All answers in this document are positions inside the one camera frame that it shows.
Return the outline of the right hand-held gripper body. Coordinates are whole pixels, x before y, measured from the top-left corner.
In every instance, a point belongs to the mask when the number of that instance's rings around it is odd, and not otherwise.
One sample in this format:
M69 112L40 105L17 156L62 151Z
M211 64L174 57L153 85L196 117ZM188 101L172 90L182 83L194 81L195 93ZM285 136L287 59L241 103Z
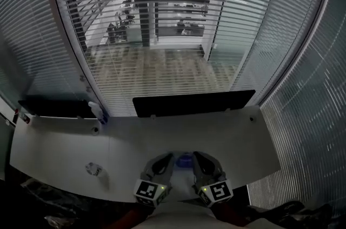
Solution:
M208 208L228 201L234 196L230 181L220 166L217 166L211 174L205 174L201 168L194 169L192 187Z

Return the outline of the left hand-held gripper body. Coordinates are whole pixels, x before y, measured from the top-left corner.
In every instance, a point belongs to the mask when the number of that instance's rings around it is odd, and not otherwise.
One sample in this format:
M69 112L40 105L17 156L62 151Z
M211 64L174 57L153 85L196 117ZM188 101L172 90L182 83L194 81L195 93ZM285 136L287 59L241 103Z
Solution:
M161 168L156 173L152 167L145 167L134 187L136 202L144 206L157 207L172 189L171 166Z

